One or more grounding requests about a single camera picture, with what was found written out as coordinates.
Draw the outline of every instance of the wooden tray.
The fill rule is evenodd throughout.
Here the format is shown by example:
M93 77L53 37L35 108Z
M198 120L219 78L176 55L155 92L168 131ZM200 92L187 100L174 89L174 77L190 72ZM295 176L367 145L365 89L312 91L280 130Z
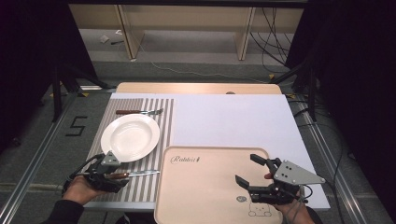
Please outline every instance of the wooden tray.
M268 159L262 148L169 147L163 154L155 219L176 223L281 223L272 205L252 203L248 192L235 182L239 175L251 186L268 186L266 166L250 154Z

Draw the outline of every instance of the printed logo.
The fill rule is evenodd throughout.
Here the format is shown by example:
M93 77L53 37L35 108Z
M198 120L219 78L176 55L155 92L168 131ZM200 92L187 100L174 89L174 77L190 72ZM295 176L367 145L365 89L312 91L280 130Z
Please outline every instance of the printed logo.
M245 196L238 196L238 197L236 197L236 200L237 200L238 202L240 202L240 203L244 203L244 202L246 202L248 199L247 199L247 197L245 197Z
M180 162L198 162L200 160L200 157L181 157L181 156L175 156L171 158L171 163L172 164L178 164Z

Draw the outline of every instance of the white table surface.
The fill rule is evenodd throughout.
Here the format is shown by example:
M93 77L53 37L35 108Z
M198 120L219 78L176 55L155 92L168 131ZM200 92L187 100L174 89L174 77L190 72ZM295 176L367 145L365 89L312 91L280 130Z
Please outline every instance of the white table surface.
M284 95L113 93L111 98L176 99L172 146L261 147L271 159L315 172ZM310 187L308 206L329 209L321 185Z

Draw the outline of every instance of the metal frame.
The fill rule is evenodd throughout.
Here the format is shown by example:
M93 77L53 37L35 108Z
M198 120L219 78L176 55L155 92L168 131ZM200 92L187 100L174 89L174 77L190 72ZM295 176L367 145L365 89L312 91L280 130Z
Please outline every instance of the metal frame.
M20 182L17 184L16 188L12 191L11 196L9 196L6 203L3 205L0 213L0 223L8 224L11 222L11 219L14 218L21 202L28 190L30 184L35 179L35 175L38 172L43 160L46 158L47 153L50 150L51 144L56 137L56 134L60 130L60 127L64 121L64 117L71 104L73 104L74 100L77 98L77 93L69 93L66 101L64 103L64 111L60 114L60 117L57 121L52 122L49 130L47 131L46 136L41 142L40 147L32 158L32 161L29 163L26 168Z
M302 96L297 97L298 100L303 101ZM306 104L299 104L299 107L301 109L306 109L304 106ZM315 142L317 143L319 152L323 158L323 160L326 163L327 168L331 172L332 175L335 174L336 169L337 170L337 175L336 179L337 181L335 182L336 187L338 189L338 192L340 193L340 196L344 202L344 205L346 207L346 210L349 213L350 218L352 219L353 223L356 224L361 224L361 223L368 223L367 219L365 218L361 206L359 205L359 202L356 200L355 196L353 195L353 192L349 185L347 184L347 181L343 175L342 169L337 168L337 160L334 158L334 155L330 151L329 146L327 145L323 134L320 131L320 128L318 125L313 122L309 114L304 113L304 119L307 124L309 125L309 131L311 132L312 136L314 137Z

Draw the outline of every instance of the striped mat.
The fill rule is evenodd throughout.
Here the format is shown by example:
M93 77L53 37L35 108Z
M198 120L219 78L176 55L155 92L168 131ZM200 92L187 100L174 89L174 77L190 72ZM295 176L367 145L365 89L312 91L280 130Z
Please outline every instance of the striped mat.
M100 141L102 134L113 120L123 116L116 115L118 109L154 110L163 108L161 115L153 115L160 126L158 145L143 159L125 162L115 173L129 173L142 170L160 170L163 151L171 145L172 120L174 116L174 99L110 99L105 114L88 158L102 153ZM155 202L159 175L145 175L131 178L129 183L118 193L105 194L94 199L94 202Z

